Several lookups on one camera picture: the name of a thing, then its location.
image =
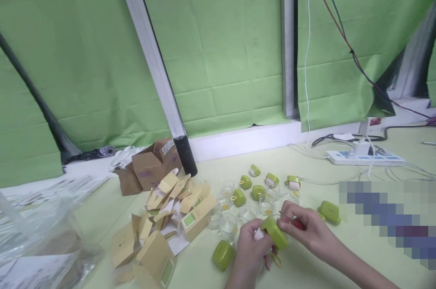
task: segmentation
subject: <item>hand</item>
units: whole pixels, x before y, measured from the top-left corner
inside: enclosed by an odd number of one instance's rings
[[[306,226],[302,231],[292,225],[289,219],[299,217]],[[277,222],[280,229],[301,242],[312,254],[324,262],[331,263],[333,256],[342,250],[343,243],[333,234],[314,210],[303,208],[297,204],[285,201],[282,207],[282,217]]]
[[[271,260],[268,252],[274,246],[274,241],[269,234],[258,240],[254,240],[254,232],[262,225],[261,219],[254,219],[241,227],[239,232],[238,247],[236,250],[235,264],[232,276],[226,288],[254,288],[256,275],[262,263],[269,270]]]

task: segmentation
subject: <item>black cable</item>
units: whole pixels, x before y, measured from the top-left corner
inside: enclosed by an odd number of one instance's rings
[[[369,135],[368,137],[371,139],[371,141],[374,141],[374,142],[386,141],[388,139],[387,131],[389,129],[395,129],[395,128],[436,128],[436,125],[398,125],[398,126],[391,126],[391,127],[387,127],[387,128],[384,129],[384,137],[377,136],[377,135]],[[355,136],[355,137],[361,136],[362,137],[363,135],[356,134],[356,135],[353,135],[353,136]],[[333,134],[329,134],[329,135],[326,135],[324,137],[320,137],[318,139],[315,139],[312,142],[312,147],[315,147],[316,145],[320,144],[325,139],[331,139],[331,140],[334,140],[334,141],[342,141],[342,142],[349,142],[349,143],[359,141],[358,138],[354,138],[354,139],[350,139],[350,140],[337,139],[337,138],[335,138],[333,136]]]

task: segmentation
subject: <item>yellow string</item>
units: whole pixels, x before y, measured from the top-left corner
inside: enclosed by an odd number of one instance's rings
[[[273,253],[271,253],[270,256],[271,256],[272,260],[274,261],[274,264],[277,265],[277,267],[279,269],[281,269],[282,268],[282,260],[280,259],[280,257],[277,255],[274,255]]]

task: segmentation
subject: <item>red tool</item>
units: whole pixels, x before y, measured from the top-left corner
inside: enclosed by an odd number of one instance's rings
[[[299,218],[295,218],[291,220],[291,224],[297,228],[299,228],[302,231],[306,231],[306,226],[303,224],[303,222]]]

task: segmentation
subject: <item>red cable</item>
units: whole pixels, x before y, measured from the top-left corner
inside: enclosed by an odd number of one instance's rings
[[[344,41],[346,42],[346,44],[347,44],[348,47],[350,48],[350,52],[354,55],[357,64],[358,64],[359,67],[363,70],[363,67],[362,67],[362,65],[360,64],[359,59],[357,58],[356,54],[354,53],[354,49],[352,48],[352,46],[351,46],[350,43],[348,42],[346,36],[345,36],[344,33],[342,32],[341,27],[339,26],[338,22],[336,21],[336,17],[333,15],[332,10],[331,10],[330,7],[328,6],[327,1],[326,1],[326,0],[323,0],[323,1],[324,1],[325,6],[326,6],[327,9],[328,9],[328,12],[330,13],[330,16],[331,16],[332,19],[333,19],[333,21],[335,21],[335,24],[336,24],[337,29],[339,30],[339,33],[341,34],[342,38],[344,39]],[[382,96],[384,96],[383,91],[380,89],[380,87],[379,87],[375,82],[371,81],[371,79],[369,79],[369,82],[374,86],[374,88],[376,88],[376,90],[377,90],[377,91],[378,91]],[[405,109],[405,110],[411,111],[411,112],[413,112],[413,113],[416,113],[416,114],[418,114],[418,115],[424,116],[424,117],[426,117],[426,118],[428,118],[428,119],[431,119],[431,120],[434,120],[434,119],[435,119],[434,117],[430,117],[430,116],[428,116],[428,115],[422,114],[422,113],[417,112],[417,111],[415,111],[415,110],[411,110],[411,109],[409,109],[409,108],[407,108],[407,107],[401,106],[400,104],[398,104],[397,102],[395,102],[395,101],[393,101],[393,100],[391,100],[391,99],[389,99],[389,100],[390,100],[393,104],[395,104],[396,106],[401,107],[402,109]]]

